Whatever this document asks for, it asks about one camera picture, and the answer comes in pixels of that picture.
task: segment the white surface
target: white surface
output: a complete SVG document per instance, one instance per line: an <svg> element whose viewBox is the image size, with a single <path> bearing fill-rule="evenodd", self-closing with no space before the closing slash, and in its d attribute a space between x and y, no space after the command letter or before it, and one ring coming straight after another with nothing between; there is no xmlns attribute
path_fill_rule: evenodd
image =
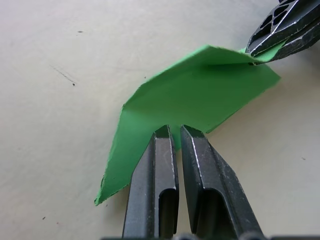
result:
<svg viewBox="0 0 320 240"><path fill-rule="evenodd" d="M120 236L128 189L93 200L122 104L204 44L244 47L276 4L1 0L1 238ZM268 236L320 234L319 57L316 45L272 63L281 82L209 135ZM180 233L189 222L179 173Z"/></svg>

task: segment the green paper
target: green paper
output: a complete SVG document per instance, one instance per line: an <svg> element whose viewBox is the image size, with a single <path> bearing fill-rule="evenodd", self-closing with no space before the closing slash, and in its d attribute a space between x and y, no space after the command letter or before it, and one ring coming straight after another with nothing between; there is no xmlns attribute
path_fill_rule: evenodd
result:
<svg viewBox="0 0 320 240"><path fill-rule="evenodd" d="M155 130L170 125L175 148L182 124L209 133L280 79L267 62L281 46L253 58L210 45L142 84L123 105L95 205L124 188Z"/></svg>

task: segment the black plastic part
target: black plastic part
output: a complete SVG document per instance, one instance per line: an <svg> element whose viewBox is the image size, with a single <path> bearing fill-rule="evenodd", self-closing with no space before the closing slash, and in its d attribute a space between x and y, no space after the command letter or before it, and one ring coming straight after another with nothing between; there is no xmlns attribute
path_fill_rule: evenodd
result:
<svg viewBox="0 0 320 240"><path fill-rule="evenodd" d="M102 238L101 240L120 240L122 238ZM141 238L127 238L128 240L142 240ZM159 238L143 238L144 240L157 240ZM263 235L257 232L248 232L237 238L238 240L267 240ZM192 234L180 234L174 236L172 240L199 240L196 236ZM205 240L235 240L231 238L223 237L208 237ZM320 236L281 236L281 237L272 237L270 240L320 240Z"/></svg>
<svg viewBox="0 0 320 240"><path fill-rule="evenodd" d="M262 235L235 172L204 134L182 126L181 148L191 232L200 238L237 239L246 232Z"/></svg>
<svg viewBox="0 0 320 240"><path fill-rule="evenodd" d="M123 238L171 238L177 231L179 184L169 126L158 129L131 179Z"/></svg>
<svg viewBox="0 0 320 240"><path fill-rule="evenodd" d="M320 40L320 0L283 0L265 18L249 40L253 57L285 42L271 60L305 50Z"/></svg>

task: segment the tabletop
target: tabletop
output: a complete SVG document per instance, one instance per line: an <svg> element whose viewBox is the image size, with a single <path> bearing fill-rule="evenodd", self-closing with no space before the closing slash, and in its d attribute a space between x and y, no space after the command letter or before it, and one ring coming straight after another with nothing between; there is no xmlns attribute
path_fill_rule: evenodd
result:
<svg viewBox="0 0 320 240"><path fill-rule="evenodd" d="M94 206L122 105L199 47L246 46L276 0L0 0L0 232L122 234L128 188ZM320 45L208 139L266 236L320 234ZM181 153L178 233L189 232Z"/></svg>

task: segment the green cardboard piece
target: green cardboard piece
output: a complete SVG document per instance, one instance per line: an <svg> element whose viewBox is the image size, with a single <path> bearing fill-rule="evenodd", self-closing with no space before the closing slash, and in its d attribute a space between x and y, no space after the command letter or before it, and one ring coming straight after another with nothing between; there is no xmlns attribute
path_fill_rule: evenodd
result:
<svg viewBox="0 0 320 240"><path fill-rule="evenodd" d="M99 205L127 186L154 131L170 125L175 148L182 124L209 133L280 77L263 63L281 45L253 58L204 46L142 84L123 105L100 190Z"/></svg>

